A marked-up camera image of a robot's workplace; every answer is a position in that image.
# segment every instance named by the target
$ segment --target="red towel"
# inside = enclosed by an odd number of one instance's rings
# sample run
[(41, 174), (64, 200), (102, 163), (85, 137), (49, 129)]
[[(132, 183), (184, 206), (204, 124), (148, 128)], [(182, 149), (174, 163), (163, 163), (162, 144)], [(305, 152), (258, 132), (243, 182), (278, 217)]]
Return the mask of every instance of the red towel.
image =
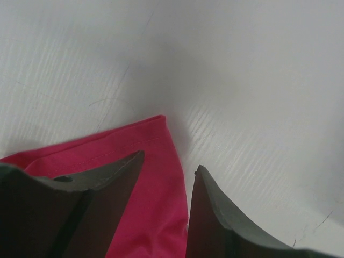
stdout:
[(106, 257), (185, 257), (188, 209), (183, 171), (164, 116), (1, 161), (33, 176), (53, 178), (136, 151), (145, 151), (145, 163)]

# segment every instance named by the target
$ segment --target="dark plastic part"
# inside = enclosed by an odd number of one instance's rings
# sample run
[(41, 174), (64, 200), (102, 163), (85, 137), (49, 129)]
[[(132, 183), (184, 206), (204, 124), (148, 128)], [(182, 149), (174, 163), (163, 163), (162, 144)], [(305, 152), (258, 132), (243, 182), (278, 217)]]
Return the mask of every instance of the dark plastic part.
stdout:
[(0, 257), (104, 257), (143, 161), (53, 180), (0, 165)]
[(193, 186), (187, 258), (333, 257), (294, 250), (258, 227), (199, 166)]

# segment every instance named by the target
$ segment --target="white surface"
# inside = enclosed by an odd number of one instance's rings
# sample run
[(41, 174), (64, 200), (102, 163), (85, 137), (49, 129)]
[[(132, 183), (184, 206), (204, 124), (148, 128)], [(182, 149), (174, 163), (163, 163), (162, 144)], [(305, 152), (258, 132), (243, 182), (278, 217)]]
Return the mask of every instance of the white surface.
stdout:
[(319, 0), (0, 0), (0, 155), (164, 113), (189, 201), (204, 164), (275, 237), (344, 256), (343, 13)]

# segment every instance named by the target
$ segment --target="folded cloth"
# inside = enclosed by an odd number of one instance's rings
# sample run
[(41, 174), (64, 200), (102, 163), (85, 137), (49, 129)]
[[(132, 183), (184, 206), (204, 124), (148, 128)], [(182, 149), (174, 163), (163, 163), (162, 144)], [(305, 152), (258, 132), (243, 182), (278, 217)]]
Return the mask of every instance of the folded cloth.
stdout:
[(145, 162), (106, 257), (185, 257), (184, 177), (164, 116), (0, 161), (33, 176), (53, 178), (115, 162), (136, 151), (145, 151)]

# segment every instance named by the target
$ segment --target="stitched seam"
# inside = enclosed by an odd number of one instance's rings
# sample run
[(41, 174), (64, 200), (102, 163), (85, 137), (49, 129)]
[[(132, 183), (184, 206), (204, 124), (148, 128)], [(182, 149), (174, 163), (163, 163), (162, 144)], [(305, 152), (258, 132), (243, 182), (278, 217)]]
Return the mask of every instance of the stitched seam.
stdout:
[(157, 138), (153, 138), (153, 139), (150, 139), (150, 140), (145, 140), (145, 141), (136, 142), (136, 143), (134, 143), (134, 144), (127, 145), (127, 146), (124, 146), (124, 147), (122, 147), (122, 148), (115, 149), (115, 150), (113, 150), (113, 151), (111, 151), (111, 152), (109, 152), (109, 153), (102, 154), (102, 155), (97, 156), (97, 157), (93, 157), (92, 159), (89, 159), (89, 160), (87, 160), (87, 161), (83, 161), (83, 162), (81, 162), (81, 163), (74, 164), (74, 165), (71, 165), (71, 166), (67, 166), (67, 167), (64, 167), (64, 168), (59, 168), (59, 169), (57, 169), (57, 170), (52, 171), (52, 173), (55, 173), (55, 172), (57, 172), (57, 171), (66, 170), (66, 169), (69, 169), (69, 168), (74, 168), (74, 167), (76, 167), (76, 166), (79, 166), (79, 165), (82, 165), (82, 164), (85, 164), (85, 163), (89, 163), (89, 162), (91, 162), (91, 161), (93, 161), (93, 160), (99, 159), (100, 157), (109, 156), (110, 154), (115, 153), (115, 152), (117, 152), (117, 151), (119, 151), (119, 150), (121, 150), (121, 149), (129, 148), (129, 147), (132, 147), (132, 146), (135, 146), (135, 145), (138, 145), (138, 144), (142, 144), (142, 143), (146, 143), (146, 142), (155, 141), (155, 140), (158, 140), (158, 139), (160, 139), (160, 138), (162, 138), (162, 136), (161, 136), (161, 137), (157, 137)]

